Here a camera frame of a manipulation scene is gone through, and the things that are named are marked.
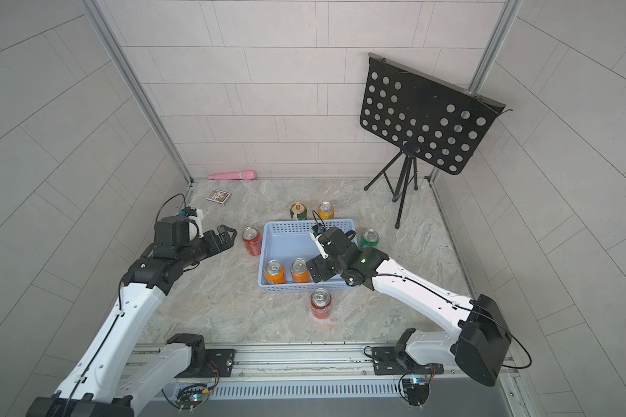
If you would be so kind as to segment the red cola can back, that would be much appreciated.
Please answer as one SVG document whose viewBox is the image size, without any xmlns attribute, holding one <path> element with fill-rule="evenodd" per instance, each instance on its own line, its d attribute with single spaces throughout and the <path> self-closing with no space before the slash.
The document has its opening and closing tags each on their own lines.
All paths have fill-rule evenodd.
<svg viewBox="0 0 626 417">
<path fill-rule="evenodd" d="M 242 240 L 248 253 L 252 256 L 261 255 L 262 236 L 254 227 L 247 227 L 242 234 Z"/>
</svg>

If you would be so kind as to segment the red cola can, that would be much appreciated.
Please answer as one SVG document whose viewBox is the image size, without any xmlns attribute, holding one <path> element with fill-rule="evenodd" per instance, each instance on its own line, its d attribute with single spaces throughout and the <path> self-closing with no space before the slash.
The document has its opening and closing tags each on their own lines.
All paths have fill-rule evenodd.
<svg viewBox="0 0 626 417">
<path fill-rule="evenodd" d="M 331 293 L 327 288 L 318 288 L 311 294 L 311 313 L 316 319 L 327 319 L 330 316 L 331 305 Z"/>
<path fill-rule="evenodd" d="M 252 256 L 261 255 L 262 236 L 254 227 L 247 227 L 242 234 L 242 240 L 248 253 Z"/>
</svg>

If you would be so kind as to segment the green Sprite can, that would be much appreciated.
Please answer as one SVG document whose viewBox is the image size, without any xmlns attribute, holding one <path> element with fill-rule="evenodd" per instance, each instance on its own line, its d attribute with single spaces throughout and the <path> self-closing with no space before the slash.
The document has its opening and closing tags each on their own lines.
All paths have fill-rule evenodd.
<svg viewBox="0 0 626 417">
<path fill-rule="evenodd" d="M 367 247 L 375 248 L 377 245 L 379 245 L 379 241 L 380 241 L 380 236 L 377 233 L 377 231 L 375 231 L 375 229 L 366 229 L 365 232 L 363 232 L 361 236 L 360 247 L 361 248 L 367 248 Z"/>
</svg>

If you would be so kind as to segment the red cola can front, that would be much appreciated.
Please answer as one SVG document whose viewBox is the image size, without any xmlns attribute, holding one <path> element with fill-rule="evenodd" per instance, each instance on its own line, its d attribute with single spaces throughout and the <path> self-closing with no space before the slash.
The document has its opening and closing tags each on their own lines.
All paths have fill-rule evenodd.
<svg viewBox="0 0 626 417">
<path fill-rule="evenodd" d="M 311 294 L 311 313 L 316 319 L 327 319 L 330 316 L 331 305 L 331 293 L 327 288 L 318 288 Z"/>
</svg>

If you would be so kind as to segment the orange yellow soda can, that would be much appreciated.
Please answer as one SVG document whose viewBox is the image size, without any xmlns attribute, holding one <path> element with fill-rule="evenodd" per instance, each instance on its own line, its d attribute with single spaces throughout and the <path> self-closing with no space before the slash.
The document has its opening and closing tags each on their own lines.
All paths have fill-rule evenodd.
<svg viewBox="0 0 626 417">
<path fill-rule="evenodd" d="M 335 209 L 331 202 L 324 201 L 318 207 L 318 215 L 322 220 L 333 219 L 335 215 Z"/>
</svg>

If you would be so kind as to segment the white green beer can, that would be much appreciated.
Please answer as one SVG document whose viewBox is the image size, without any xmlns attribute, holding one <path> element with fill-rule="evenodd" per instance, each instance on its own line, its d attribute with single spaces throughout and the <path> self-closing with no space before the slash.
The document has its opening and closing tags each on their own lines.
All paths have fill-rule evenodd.
<svg viewBox="0 0 626 417">
<path fill-rule="evenodd" d="M 308 210 L 303 203 L 296 202 L 290 206 L 290 219 L 293 221 L 306 221 Z"/>
</svg>

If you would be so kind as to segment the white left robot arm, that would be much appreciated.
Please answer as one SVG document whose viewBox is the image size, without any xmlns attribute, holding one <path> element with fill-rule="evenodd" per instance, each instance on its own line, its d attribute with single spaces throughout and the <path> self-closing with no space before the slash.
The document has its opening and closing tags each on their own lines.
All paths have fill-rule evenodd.
<svg viewBox="0 0 626 417">
<path fill-rule="evenodd" d="M 190 237 L 156 231 L 156 241 L 119 283 L 118 298 L 79 363 L 49 397 L 36 398 L 29 416 L 136 416 L 170 381 L 209 369 L 201 335 L 174 335 L 156 358 L 121 380 L 145 325 L 185 272 L 234 246 L 236 229 Z"/>
</svg>

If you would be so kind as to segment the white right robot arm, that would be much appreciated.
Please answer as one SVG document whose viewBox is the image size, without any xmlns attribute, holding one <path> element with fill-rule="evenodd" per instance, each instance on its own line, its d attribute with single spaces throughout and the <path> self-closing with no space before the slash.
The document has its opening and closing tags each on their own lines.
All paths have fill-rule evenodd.
<svg viewBox="0 0 626 417">
<path fill-rule="evenodd" d="M 404 303 L 441 328 L 446 337 L 432 340 L 414 328 L 394 347 L 395 362 L 405 373 L 420 373 L 431 364 L 454 364 L 471 380 L 496 385 L 516 337 L 497 303 L 487 295 L 472 299 L 430 283 L 376 248 L 359 248 L 354 231 L 311 228 L 320 254 L 307 262 L 315 283 L 340 276 L 347 286 L 366 288 Z"/>
</svg>

